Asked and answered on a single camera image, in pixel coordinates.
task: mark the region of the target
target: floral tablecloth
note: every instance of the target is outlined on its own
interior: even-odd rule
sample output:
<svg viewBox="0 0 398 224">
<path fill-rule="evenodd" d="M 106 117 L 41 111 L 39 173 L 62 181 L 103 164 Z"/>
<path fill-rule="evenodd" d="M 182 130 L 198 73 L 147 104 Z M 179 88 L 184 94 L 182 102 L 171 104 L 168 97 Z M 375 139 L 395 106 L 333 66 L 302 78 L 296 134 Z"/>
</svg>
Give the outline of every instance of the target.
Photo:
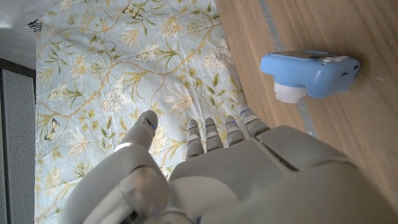
<svg viewBox="0 0 398 224">
<path fill-rule="evenodd" d="M 145 110 L 164 174 L 184 160 L 187 123 L 244 101 L 213 0 L 65 0 L 37 34 L 35 222 L 58 223 L 73 186 Z"/>
</svg>

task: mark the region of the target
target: white robotic hand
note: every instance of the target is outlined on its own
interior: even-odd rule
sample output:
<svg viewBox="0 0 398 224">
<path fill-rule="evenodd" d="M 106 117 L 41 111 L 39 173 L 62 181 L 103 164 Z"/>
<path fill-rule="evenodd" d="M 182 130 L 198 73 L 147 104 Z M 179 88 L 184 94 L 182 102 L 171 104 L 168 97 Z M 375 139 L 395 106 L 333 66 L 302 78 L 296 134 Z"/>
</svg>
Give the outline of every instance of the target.
<svg viewBox="0 0 398 224">
<path fill-rule="evenodd" d="M 246 125 L 248 133 L 251 138 L 269 130 L 269 127 L 262 122 L 245 104 L 238 106 L 239 114 L 241 115 L 243 123 Z M 245 140 L 243 132 L 240 130 L 237 122 L 232 116 L 226 118 L 226 132 L 228 146 L 232 146 L 236 143 Z M 221 142 L 220 136 L 218 135 L 216 124 L 213 118 L 207 118 L 205 121 L 206 126 L 206 150 L 211 152 L 215 149 L 221 149 L 223 143 Z M 203 146 L 201 145 L 201 137 L 199 133 L 198 123 L 191 119 L 188 123 L 188 141 L 187 141 L 187 153 L 185 160 L 199 156 L 204 153 Z"/>
<path fill-rule="evenodd" d="M 73 189 L 61 223 L 398 223 L 344 154 L 296 129 L 269 129 L 246 105 L 238 110 L 250 138 L 228 116 L 224 148 L 207 118 L 204 153 L 191 120 L 186 161 L 169 181 L 148 153 L 157 117 L 146 111 Z"/>
</svg>

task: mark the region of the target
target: wooden table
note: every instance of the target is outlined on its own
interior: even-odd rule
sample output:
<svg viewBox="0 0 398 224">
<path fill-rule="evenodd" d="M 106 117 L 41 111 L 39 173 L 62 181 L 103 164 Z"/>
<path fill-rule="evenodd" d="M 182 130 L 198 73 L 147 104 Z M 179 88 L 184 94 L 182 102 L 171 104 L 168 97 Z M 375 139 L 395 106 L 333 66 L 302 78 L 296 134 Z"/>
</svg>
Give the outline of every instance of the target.
<svg viewBox="0 0 398 224">
<path fill-rule="evenodd" d="M 396 1 L 216 3 L 248 105 L 272 127 L 306 130 L 298 106 L 275 99 L 272 77 L 259 70 L 264 54 L 321 50 L 361 61 L 349 91 L 317 100 L 306 96 L 304 109 L 318 138 L 350 156 L 398 208 Z"/>
</svg>

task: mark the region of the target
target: ventilation grille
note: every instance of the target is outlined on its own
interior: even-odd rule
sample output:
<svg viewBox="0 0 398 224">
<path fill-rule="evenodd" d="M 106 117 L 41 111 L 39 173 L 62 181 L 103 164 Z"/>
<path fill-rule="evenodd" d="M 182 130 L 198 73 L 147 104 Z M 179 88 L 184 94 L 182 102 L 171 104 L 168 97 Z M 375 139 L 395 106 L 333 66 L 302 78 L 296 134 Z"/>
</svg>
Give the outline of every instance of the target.
<svg viewBox="0 0 398 224">
<path fill-rule="evenodd" d="M 35 99 L 33 79 L 3 70 L 6 164 L 12 223 L 33 223 Z"/>
<path fill-rule="evenodd" d="M 2 132 L 2 122 L 0 119 L 0 130 Z M 4 178 L 4 154 L 2 148 L 2 134 L 0 134 L 0 224 L 7 223 L 7 204 L 6 204 L 6 180 Z"/>
</svg>

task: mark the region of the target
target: robot fingertip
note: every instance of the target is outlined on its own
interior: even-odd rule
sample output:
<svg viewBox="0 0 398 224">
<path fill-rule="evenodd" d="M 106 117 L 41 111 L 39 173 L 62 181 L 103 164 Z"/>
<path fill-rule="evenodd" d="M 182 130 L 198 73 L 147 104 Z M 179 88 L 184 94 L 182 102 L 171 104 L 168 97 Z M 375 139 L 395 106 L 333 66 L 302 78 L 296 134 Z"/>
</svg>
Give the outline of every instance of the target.
<svg viewBox="0 0 398 224">
<path fill-rule="evenodd" d="M 250 110 L 250 108 L 249 108 L 246 104 L 240 103 L 240 104 L 238 105 L 238 112 L 239 112 L 239 114 L 241 114 L 242 112 L 244 112 L 244 111 L 246 111 L 246 110 Z"/>
<path fill-rule="evenodd" d="M 206 118 L 206 120 L 205 120 L 205 126 L 206 127 L 209 127 L 209 126 L 214 125 L 214 124 L 216 124 L 216 123 L 214 122 L 213 118 Z"/>
<path fill-rule="evenodd" d="M 189 122 L 188 122 L 188 129 L 190 129 L 190 128 L 195 128 L 195 127 L 197 127 L 198 126 L 198 123 L 197 123 L 197 121 L 195 121 L 194 119 L 191 119 Z"/>
<path fill-rule="evenodd" d="M 230 122 L 235 122 L 234 117 L 232 117 L 231 115 L 228 115 L 225 119 L 225 123 L 228 124 Z"/>
<path fill-rule="evenodd" d="M 140 115 L 140 118 L 146 119 L 150 123 L 150 125 L 152 125 L 153 129 L 156 130 L 158 120 L 155 112 L 153 112 L 152 110 L 147 110 Z"/>
</svg>

